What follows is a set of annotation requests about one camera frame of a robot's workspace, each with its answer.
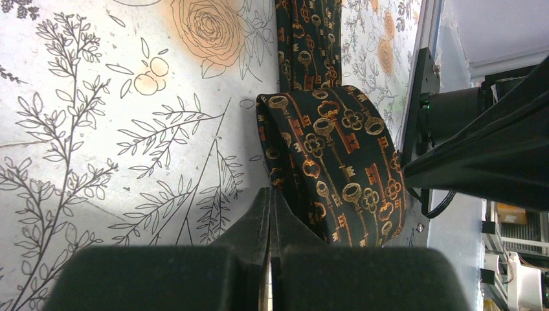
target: orange rose print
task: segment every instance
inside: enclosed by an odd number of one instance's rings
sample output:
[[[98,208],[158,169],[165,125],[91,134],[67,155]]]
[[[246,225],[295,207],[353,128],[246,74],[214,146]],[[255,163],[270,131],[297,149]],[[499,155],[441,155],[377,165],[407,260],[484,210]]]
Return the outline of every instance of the orange rose print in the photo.
[[[377,57],[381,64],[381,70],[388,75],[392,75],[394,68],[394,55],[391,48],[391,43],[387,39],[382,38],[377,46]]]
[[[392,39],[394,37],[395,26],[394,26],[393,16],[391,15],[391,12],[389,12],[388,10],[385,11],[384,20],[385,20],[385,34],[389,39]]]
[[[238,59],[243,35],[226,0],[174,0],[174,21],[189,51],[225,67]]]
[[[370,0],[372,2],[372,9],[375,13],[379,10],[379,0]]]

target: floral wallpaper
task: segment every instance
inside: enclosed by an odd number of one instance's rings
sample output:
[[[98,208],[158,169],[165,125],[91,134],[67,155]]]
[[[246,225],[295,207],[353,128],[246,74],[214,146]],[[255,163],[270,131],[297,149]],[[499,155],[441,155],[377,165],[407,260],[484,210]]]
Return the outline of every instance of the floral wallpaper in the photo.
[[[343,5],[343,84],[368,95],[398,149],[421,1],[347,0]]]
[[[269,185],[266,0],[0,0],[0,311],[92,245],[208,244]],[[344,2],[344,84],[401,132],[420,3]]]

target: metal frame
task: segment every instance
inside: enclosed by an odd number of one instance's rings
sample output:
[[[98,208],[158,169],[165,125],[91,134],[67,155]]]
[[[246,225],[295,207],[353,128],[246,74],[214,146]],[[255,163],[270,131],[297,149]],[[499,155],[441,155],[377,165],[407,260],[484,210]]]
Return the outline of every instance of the metal frame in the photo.
[[[485,295],[487,294],[501,310],[509,310],[507,292],[494,271],[480,269],[480,282]]]

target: black cable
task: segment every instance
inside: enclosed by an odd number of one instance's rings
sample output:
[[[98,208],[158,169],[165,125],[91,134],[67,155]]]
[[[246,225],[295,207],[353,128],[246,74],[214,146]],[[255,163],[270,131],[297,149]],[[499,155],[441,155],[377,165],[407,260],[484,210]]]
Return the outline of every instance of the black cable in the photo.
[[[450,205],[452,200],[454,199],[454,196],[456,195],[455,191],[449,191],[448,194],[446,194],[446,197],[442,202],[440,202],[437,207],[435,207],[431,212],[429,212],[429,190],[428,189],[422,189],[421,190],[421,213],[427,217],[428,219],[433,219],[440,215],[440,213],[444,212],[446,207]]]

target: folded tie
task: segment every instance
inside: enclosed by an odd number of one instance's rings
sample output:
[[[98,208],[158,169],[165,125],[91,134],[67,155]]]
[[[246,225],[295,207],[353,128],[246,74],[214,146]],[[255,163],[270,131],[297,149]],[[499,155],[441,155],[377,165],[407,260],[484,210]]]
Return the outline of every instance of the folded tie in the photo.
[[[404,224],[390,134],[360,90],[341,86],[341,2],[276,4],[280,94],[257,99],[273,186],[327,243],[380,246]]]

